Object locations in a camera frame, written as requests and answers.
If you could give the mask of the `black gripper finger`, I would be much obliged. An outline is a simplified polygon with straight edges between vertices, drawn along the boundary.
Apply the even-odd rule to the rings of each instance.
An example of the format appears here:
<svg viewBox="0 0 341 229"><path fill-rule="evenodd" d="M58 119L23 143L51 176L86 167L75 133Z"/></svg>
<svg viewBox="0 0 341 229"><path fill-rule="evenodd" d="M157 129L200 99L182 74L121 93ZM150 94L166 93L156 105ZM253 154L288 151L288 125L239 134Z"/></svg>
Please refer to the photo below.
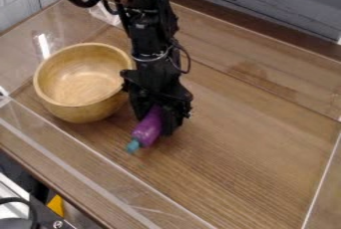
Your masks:
<svg viewBox="0 0 341 229"><path fill-rule="evenodd" d="M138 120L142 120L153 107L153 96L130 93L130 102L134 109L136 117Z"/></svg>
<svg viewBox="0 0 341 229"><path fill-rule="evenodd" d="M162 107L164 135L173 135L182 125L182 119L177 110L172 107Z"/></svg>

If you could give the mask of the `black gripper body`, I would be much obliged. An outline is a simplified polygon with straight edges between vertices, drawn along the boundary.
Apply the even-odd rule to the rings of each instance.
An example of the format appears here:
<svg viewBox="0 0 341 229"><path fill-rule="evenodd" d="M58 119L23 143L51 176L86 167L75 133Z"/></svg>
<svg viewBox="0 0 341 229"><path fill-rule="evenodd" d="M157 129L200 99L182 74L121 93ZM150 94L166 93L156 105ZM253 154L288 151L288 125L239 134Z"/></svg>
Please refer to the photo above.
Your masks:
<svg viewBox="0 0 341 229"><path fill-rule="evenodd" d="M142 60L134 58L137 68L122 70L125 90L130 93L152 95L153 106L172 107L181 119L189 117L193 95L180 81L186 71L181 69L180 58Z"/></svg>

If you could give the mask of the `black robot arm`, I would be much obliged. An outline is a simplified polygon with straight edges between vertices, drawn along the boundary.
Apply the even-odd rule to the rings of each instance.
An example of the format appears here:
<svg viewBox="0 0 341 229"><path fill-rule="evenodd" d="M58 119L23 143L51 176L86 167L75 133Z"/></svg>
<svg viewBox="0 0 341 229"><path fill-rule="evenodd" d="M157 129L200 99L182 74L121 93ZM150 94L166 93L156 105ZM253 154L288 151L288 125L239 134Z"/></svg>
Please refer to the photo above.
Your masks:
<svg viewBox="0 0 341 229"><path fill-rule="evenodd" d="M81 8L103 5L121 19L133 43L137 67L124 70L125 90L137 118L153 107L162 109L162 134L170 135L190 115L193 94L180 77L190 71L181 58L188 50L176 38L178 16L170 0L69 0Z"/></svg>

